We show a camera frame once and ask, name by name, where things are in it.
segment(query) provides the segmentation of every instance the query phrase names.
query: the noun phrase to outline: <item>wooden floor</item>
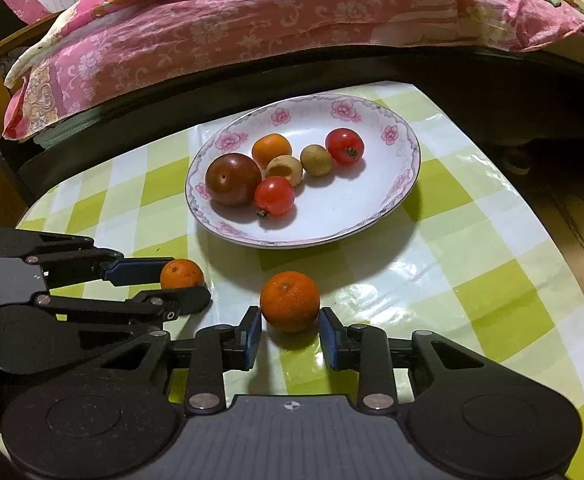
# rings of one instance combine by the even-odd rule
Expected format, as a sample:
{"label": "wooden floor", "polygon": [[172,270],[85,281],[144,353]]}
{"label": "wooden floor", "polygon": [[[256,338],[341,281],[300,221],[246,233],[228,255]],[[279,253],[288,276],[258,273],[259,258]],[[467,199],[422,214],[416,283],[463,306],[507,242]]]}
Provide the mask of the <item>wooden floor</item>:
{"label": "wooden floor", "polygon": [[584,293],[584,141],[528,144],[530,172],[508,172],[502,148],[482,146],[528,202],[572,269]]}

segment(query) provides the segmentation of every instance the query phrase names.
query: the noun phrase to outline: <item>table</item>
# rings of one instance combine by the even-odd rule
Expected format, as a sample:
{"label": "table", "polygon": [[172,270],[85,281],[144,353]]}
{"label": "table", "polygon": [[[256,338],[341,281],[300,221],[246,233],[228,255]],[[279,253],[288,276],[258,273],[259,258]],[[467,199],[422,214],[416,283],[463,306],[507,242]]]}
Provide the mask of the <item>table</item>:
{"label": "table", "polygon": [[[174,256],[202,267],[213,295],[204,313],[166,324],[174,338],[236,324],[282,270],[314,278],[341,321],[389,336],[426,328],[561,392],[584,425],[584,297],[549,235],[512,185],[437,106],[395,82],[333,91],[383,104],[413,127],[422,149],[414,190],[360,234],[302,250],[232,245],[197,225],[183,189],[190,158],[236,116],[200,124],[74,176],[32,206],[19,226],[93,237],[126,256]],[[123,300],[146,286],[90,282],[55,291]],[[183,395],[175,374],[170,398]],[[355,393],[354,372],[328,372],[316,333],[264,332],[250,372],[227,372],[226,393]],[[411,391],[396,371],[401,400]],[[568,472],[584,480],[584,437]]]}

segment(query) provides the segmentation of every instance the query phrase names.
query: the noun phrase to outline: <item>small orange fruit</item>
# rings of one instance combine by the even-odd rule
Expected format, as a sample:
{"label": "small orange fruit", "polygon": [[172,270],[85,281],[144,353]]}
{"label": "small orange fruit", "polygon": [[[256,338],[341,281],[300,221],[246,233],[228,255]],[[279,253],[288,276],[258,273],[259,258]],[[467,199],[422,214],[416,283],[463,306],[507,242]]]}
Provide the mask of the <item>small orange fruit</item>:
{"label": "small orange fruit", "polygon": [[257,140],[252,147],[252,158],[265,170],[276,156],[292,155],[290,142],[281,134],[269,134]]}
{"label": "small orange fruit", "polygon": [[319,288],[308,276],[287,270],[273,276],[261,290],[261,313],[282,332],[300,332],[319,314]]}
{"label": "small orange fruit", "polygon": [[165,264],[161,271],[161,288],[184,288],[204,283],[201,268],[192,260],[185,258],[172,260]]}

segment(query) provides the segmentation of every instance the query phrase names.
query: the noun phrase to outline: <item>pink floral blanket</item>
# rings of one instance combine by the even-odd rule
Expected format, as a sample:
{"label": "pink floral blanket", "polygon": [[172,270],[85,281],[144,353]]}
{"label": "pink floral blanket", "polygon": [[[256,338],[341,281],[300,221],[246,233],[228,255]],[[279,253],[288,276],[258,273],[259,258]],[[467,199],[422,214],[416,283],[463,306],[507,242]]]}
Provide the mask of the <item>pink floral blanket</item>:
{"label": "pink floral blanket", "polygon": [[526,52],[584,32],[580,0],[80,0],[12,67],[3,136],[206,68],[337,44]]}

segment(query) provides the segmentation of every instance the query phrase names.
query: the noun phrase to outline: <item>peeled longan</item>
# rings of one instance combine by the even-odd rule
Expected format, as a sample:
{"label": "peeled longan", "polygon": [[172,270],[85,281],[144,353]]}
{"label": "peeled longan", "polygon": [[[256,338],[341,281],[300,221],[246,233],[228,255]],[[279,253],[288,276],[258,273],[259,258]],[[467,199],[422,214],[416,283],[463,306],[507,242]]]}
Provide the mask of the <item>peeled longan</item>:
{"label": "peeled longan", "polygon": [[283,176],[292,186],[298,186],[303,178],[303,166],[292,155],[279,155],[265,169],[265,177],[269,176]]}
{"label": "peeled longan", "polygon": [[323,176],[332,171],[334,160],[323,146],[310,144],[301,152],[301,165],[312,176]]}

